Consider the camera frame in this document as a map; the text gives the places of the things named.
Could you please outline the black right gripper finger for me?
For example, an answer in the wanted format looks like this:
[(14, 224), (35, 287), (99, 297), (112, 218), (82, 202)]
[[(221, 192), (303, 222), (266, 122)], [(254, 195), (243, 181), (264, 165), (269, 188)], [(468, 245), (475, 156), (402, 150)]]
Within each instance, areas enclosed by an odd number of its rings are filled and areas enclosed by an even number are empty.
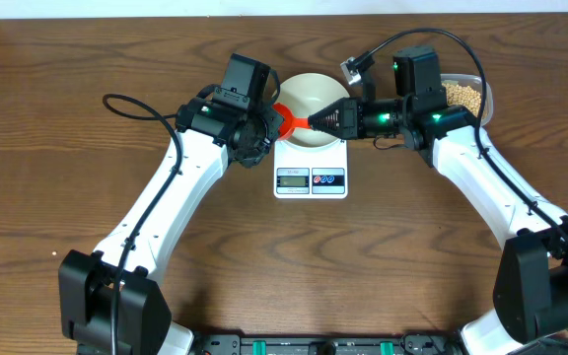
[(319, 111), (311, 114), (308, 117), (308, 120), (319, 120), (320, 118), (328, 117), (328, 116), (331, 116), (333, 114), (340, 115), (342, 108), (343, 108), (345, 103), (346, 103), (346, 99), (340, 98), (340, 99), (336, 100), (335, 102), (331, 103), (330, 105), (328, 105), (328, 106), (320, 109)]
[(323, 132), (332, 136), (341, 136), (342, 127), (337, 118), (320, 117), (308, 118), (309, 127), (312, 130)]

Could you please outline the red plastic measuring scoop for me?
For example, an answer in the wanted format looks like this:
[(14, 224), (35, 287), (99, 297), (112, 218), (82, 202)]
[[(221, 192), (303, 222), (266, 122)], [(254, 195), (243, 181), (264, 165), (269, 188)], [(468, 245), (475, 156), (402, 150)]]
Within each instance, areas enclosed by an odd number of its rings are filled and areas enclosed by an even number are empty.
[(296, 129), (307, 129), (311, 130), (308, 119), (306, 117), (297, 117), (293, 112), (285, 105), (281, 103), (276, 103), (273, 105), (275, 111), (280, 114), (284, 121), (279, 127), (279, 141), (289, 139)]

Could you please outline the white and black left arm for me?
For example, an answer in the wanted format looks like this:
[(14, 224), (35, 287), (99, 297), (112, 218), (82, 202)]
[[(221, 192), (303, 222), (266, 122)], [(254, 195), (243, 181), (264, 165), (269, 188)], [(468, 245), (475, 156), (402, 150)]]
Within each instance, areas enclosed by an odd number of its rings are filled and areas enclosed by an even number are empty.
[(186, 354), (193, 332), (174, 322), (161, 284), (199, 203), (232, 163), (252, 168), (279, 137), (277, 99), (262, 90), (203, 88), (160, 121), (165, 158), (120, 223), (86, 254), (70, 250), (58, 269), (62, 332), (79, 354)]

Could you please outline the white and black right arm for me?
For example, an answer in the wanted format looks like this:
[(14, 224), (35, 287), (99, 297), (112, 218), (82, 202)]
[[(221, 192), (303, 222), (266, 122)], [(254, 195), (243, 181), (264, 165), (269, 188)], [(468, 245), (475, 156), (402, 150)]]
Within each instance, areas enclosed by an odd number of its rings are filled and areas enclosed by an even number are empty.
[(450, 180), (490, 228), (503, 251), (494, 308), (462, 328), (466, 353), (568, 352), (552, 337), (568, 329), (568, 214), (506, 162), (469, 109), (449, 104), (432, 47), (411, 46), (394, 55), (394, 99), (374, 98), (366, 73), (372, 63), (342, 63), (350, 82), (364, 83), (364, 95), (312, 114), (310, 128), (341, 140), (401, 135), (405, 147)]

